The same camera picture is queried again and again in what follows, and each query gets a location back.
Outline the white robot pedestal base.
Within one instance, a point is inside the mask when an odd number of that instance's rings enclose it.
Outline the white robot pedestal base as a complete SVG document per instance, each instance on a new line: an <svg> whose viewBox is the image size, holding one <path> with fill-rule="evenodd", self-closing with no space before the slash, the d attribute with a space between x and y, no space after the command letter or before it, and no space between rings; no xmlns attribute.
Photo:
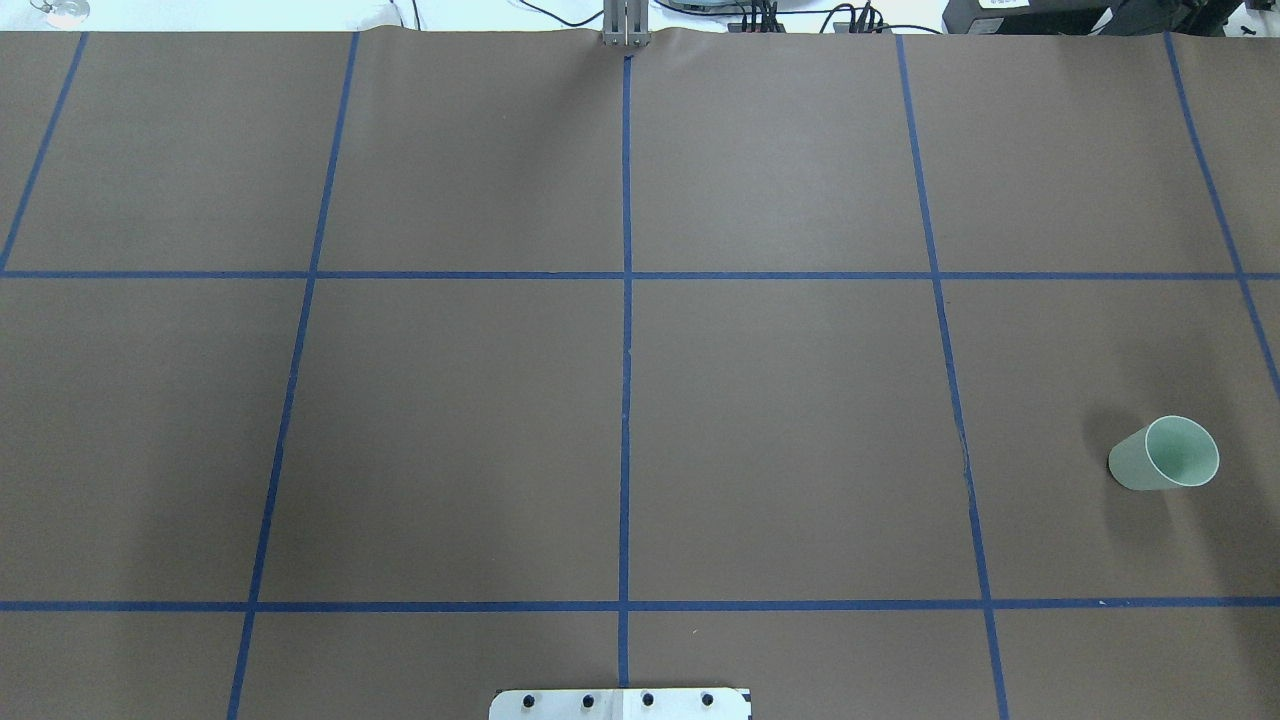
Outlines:
<svg viewBox="0 0 1280 720"><path fill-rule="evenodd" d="M730 687L512 689L489 719L753 719L750 691Z"/></svg>

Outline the aluminium frame post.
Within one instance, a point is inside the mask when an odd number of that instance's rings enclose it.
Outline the aluminium frame post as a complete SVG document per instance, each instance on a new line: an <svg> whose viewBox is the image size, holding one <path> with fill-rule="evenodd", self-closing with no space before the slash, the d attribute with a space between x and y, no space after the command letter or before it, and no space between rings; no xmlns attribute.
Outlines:
<svg viewBox="0 0 1280 720"><path fill-rule="evenodd" d="M645 47L652 41L646 0L602 3L602 42L611 47Z"/></svg>

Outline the green plastic cup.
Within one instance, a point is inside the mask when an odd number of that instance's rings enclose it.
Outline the green plastic cup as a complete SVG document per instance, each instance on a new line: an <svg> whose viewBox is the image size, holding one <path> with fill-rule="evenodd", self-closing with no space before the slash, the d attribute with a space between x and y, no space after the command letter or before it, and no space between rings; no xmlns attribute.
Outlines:
<svg viewBox="0 0 1280 720"><path fill-rule="evenodd" d="M1221 466L1215 438L1189 418L1153 420L1108 452L1110 475L1133 491L1196 488L1208 484Z"/></svg>

